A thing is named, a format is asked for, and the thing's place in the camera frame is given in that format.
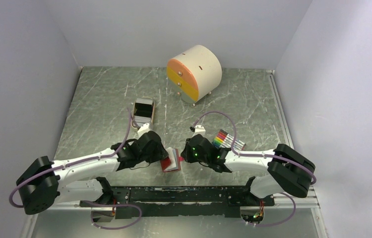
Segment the red leather card holder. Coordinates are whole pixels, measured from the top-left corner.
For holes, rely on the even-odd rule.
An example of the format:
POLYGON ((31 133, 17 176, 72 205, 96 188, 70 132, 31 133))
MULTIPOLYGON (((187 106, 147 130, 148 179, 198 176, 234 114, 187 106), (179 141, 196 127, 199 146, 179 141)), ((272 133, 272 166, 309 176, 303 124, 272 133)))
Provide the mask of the red leather card holder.
POLYGON ((168 147, 166 149, 168 157, 160 161, 162 172, 177 172, 181 170, 181 163, 184 160, 178 149, 168 147))

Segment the grey credit card stack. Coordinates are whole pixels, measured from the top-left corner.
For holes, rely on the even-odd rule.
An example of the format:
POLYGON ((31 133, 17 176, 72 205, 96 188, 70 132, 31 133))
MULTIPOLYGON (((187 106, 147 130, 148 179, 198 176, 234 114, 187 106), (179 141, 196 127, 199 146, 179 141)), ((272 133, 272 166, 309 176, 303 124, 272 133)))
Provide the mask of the grey credit card stack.
POLYGON ((134 116, 152 118, 154 101, 151 98, 137 98, 134 102, 134 116))

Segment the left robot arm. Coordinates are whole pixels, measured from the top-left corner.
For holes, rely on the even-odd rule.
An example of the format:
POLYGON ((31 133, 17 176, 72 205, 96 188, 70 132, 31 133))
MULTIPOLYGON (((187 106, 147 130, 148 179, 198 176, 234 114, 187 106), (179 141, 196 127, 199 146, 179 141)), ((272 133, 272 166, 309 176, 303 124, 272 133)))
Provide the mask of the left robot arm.
POLYGON ((81 206, 117 203, 107 174, 133 169, 146 162, 152 164, 168 158, 160 136, 149 131, 138 139, 128 139, 83 157, 50 161, 37 158, 17 179, 9 202, 24 209, 25 214, 41 213, 54 204, 79 201, 81 206))

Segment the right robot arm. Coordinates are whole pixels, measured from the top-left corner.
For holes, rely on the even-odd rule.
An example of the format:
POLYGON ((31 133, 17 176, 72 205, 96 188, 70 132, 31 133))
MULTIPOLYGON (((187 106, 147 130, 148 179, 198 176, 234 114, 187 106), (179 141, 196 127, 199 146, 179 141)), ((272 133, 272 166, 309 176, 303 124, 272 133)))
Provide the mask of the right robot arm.
POLYGON ((188 163, 202 163, 218 173, 256 172, 243 192, 248 205, 256 205, 268 195, 286 192, 305 198, 316 182, 315 164, 286 144, 265 151, 236 151, 217 148, 198 134, 186 140, 181 157, 188 163))

